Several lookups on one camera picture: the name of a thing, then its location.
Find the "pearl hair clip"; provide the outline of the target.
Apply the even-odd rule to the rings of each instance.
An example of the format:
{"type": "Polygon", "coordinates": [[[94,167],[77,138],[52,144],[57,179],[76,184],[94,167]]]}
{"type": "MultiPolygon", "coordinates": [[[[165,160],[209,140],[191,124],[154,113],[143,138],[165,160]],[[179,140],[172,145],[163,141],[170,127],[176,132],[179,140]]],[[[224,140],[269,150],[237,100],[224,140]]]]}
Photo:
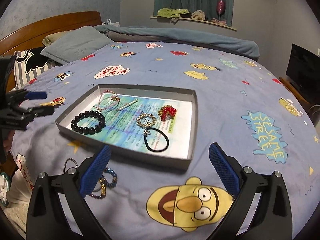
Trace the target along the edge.
{"type": "Polygon", "coordinates": [[[118,110],[119,110],[119,111],[122,111],[123,109],[125,109],[125,108],[127,108],[127,107],[129,107],[129,106],[131,106],[131,105],[133,105],[133,104],[135,104],[135,103],[137,103],[137,102],[138,102],[137,99],[132,100],[132,101],[130,101],[130,102],[127,102],[127,103],[125,103],[124,105],[122,105],[121,107],[119,107],[118,110]]]}

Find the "grey shallow cardboard tray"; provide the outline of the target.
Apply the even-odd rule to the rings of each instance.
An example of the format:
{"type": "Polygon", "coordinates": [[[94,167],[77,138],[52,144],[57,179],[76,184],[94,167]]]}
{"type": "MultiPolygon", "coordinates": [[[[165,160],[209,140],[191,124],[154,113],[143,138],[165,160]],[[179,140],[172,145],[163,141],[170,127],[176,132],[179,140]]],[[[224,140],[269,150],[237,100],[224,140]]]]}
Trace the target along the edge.
{"type": "Polygon", "coordinates": [[[193,159],[198,105],[194,90],[146,85],[96,85],[55,121],[60,132],[143,163],[187,170],[193,159]],[[80,113],[97,111],[105,127],[94,135],[72,130],[80,113]]]}

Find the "beige cloth on sill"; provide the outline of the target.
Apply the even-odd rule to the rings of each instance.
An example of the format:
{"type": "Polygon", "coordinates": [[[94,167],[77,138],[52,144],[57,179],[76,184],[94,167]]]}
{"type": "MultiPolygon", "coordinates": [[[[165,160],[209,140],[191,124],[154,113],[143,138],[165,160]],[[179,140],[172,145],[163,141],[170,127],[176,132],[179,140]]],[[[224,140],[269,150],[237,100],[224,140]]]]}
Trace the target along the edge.
{"type": "Polygon", "coordinates": [[[204,21],[206,19],[206,15],[202,10],[196,10],[191,14],[191,19],[204,21]]]}

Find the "wooden desk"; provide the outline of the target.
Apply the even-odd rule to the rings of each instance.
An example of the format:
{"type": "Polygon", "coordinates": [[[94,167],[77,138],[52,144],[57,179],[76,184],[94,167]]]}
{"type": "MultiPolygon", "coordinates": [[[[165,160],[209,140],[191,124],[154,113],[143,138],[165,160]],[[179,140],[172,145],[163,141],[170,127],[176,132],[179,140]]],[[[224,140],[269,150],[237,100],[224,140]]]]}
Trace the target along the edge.
{"type": "Polygon", "coordinates": [[[308,116],[313,116],[316,113],[319,113],[319,105],[312,104],[310,101],[304,98],[297,85],[289,77],[279,77],[279,81],[295,96],[295,98],[307,112],[308,116]]]}

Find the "red bead ornament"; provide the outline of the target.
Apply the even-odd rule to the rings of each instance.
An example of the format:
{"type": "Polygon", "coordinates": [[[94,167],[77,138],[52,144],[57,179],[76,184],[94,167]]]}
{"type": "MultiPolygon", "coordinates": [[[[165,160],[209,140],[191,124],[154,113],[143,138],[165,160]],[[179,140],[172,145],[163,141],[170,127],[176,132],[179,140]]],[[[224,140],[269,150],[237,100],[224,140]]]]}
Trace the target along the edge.
{"type": "Polygon", "coordinates": [[[176,113],[177,109],[175,109],[171,105],[165,105],[161,107],[158,111],[158,115],[160,116],[162,121],[166,121],[167,119],[173,119],[176,113]]]}

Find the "pink balloon on stick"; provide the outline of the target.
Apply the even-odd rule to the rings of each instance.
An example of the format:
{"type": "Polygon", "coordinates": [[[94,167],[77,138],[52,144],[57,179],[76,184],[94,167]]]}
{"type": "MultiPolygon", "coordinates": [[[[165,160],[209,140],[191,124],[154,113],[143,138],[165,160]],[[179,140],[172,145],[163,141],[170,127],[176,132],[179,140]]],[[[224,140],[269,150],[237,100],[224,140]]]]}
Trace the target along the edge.
{"type": "Polygon", "coordinates": [[[221,20],[221,16],[225,13],[225,9],[226,9],[225,2],[223,0],[219,0],[216,5],[218,20],[221,20]]]}

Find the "printed blue-green paper sheet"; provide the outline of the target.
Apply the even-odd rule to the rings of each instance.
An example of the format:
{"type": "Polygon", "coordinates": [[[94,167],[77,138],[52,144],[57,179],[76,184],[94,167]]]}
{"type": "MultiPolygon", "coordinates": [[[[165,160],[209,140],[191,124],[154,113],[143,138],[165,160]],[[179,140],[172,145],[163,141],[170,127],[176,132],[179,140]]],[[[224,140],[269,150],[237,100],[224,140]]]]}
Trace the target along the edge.
{"type": "Polygon", "coordinates": [[[189,158],[192,100],[96,90],[71,107],[58,123],[69,131],[72,124],[95,127],[98,120],[89,116],[91,111],[105,118],[105,127],[90,135],[91,139],[131,152],[180,160],[189,158]]]}

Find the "striped black white pillow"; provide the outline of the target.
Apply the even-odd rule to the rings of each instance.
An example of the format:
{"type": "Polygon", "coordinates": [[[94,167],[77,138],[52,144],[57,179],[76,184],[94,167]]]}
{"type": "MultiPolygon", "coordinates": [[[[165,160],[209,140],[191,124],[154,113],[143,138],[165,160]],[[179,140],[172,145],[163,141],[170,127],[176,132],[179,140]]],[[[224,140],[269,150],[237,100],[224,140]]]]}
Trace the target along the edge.
{"type": "Polygon", "coordinates": [[[60,66],[59,63],[41,55],[43,50],[44,47],[39,47],[15,52],[14,77],[16,89],[22,88],[49,69],[60,66]]]}

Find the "grey-blue pillow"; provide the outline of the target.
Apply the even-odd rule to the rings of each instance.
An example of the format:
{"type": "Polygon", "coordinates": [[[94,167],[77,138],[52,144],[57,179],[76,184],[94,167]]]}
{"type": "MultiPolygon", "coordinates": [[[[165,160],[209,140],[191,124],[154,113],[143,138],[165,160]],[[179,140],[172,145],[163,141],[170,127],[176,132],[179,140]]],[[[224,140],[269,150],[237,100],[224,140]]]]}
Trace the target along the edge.
{"type": "Polygon", "coordinates": [[[67,64],[86,56],[104,46],[113,43],[107,36],[92,26],[81,27],[68,32],[41,51],[45,56],[59,64],[67,64]]]}

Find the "olive green pillow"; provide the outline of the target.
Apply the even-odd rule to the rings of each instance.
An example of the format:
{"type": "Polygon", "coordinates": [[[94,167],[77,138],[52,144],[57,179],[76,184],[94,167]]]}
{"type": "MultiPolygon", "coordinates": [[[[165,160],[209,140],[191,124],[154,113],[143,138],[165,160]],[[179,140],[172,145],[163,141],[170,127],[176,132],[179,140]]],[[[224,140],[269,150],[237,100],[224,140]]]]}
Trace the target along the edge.
{"type": "Polygon", "coordinates": [[[49,35],[47,35],[47,36],[45,36],[43,38],[41,43],[45,47],[48,47],[49,45],[53,44],[56,40],[58,40],[61,37],[65,36],[66,34],[68,34],[69,32],[71,32],[71,31],[70,30],[69,31],[61,31],[61,32],[54,33],[54,34],[49,34],[49,35]]]}

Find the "black monitor screen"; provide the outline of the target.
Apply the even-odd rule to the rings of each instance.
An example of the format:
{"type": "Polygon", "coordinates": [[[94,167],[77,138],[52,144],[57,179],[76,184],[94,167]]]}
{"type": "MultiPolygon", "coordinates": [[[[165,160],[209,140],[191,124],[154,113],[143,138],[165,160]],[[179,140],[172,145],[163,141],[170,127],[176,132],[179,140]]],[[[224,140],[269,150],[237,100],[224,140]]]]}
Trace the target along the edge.
{"type": "Polygon", "coordinates": [[[292,44],[286,75],[309,97],[319,97],[319,56],[292,44]]]}

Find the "green cloth on sill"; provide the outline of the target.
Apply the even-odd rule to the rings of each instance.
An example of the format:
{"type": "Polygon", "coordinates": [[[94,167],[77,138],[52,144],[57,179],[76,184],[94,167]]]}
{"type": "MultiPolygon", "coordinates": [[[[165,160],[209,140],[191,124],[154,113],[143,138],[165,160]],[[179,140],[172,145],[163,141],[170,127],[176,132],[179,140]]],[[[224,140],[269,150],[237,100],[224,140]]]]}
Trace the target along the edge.
{"type": "Polygon", "coordinates": [[[177,18],[189,18],[191,13],[188,9],[172,9],[172,8],[162,8],[157,11],[157,17],[177,19],[177,18]]]}

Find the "wooden window sill shelf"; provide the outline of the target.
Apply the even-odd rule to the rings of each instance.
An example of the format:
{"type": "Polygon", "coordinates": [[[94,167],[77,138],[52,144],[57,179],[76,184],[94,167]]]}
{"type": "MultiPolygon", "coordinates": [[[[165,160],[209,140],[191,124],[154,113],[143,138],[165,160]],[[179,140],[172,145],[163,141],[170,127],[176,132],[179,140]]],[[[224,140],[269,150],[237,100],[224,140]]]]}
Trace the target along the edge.
{"type": "Polygon", "coordinates": [[[199,20],[199,19],[193,19],[193,18],[185,18],[185,17],[180,17],[180,18],[176,18],[175,20],[173,18],[165,18],[165,17],[158,17],[158,16],[150,16],[150,20],[157,20],[157,21],[167,21],[169,23],[172,24],[176,24],[178,22],[193,22],[193,23],[200,23],[200,24],[207,24],[207,25],[212,25],[212,26],[216,26],[216,27],[220,27],[220,28],[224,28],[224,29],[228,29],[228,30],[232,30],[232,31],[237,31],[236,28],[233,27],[229,27],[227,25],[223,25],[223,24],[218,24],[218,23],[214,23],[212,21],[205,21],[205,20],[199,20]]]}

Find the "wooden headboard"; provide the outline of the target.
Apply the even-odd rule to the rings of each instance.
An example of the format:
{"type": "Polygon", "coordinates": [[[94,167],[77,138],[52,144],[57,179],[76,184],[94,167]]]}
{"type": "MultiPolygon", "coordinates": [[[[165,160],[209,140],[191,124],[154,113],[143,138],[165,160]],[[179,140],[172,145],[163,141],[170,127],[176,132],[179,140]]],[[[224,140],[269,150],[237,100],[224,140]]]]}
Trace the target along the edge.
{"type": "Polygon", "coordinates": [[[61,31],[69,31],[84,26],[101,25],[98,11],[73,12],[57,15],[26,25],[1,39],[1,55],[12,55],[15,51],[43,47],[42,40],[61,31]]]}

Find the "pink cloth on sill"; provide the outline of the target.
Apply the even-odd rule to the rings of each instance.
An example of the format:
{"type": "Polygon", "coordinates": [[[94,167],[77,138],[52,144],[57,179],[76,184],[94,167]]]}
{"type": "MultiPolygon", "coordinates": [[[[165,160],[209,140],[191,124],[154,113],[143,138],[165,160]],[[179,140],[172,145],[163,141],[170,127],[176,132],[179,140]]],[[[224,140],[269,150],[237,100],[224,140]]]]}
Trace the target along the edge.
{"type": "Polygon", "coordinates": [[[217,18],[212,18],[210,21],[218,25],[227,26],[226,20],[218,20],[217,18]]]}

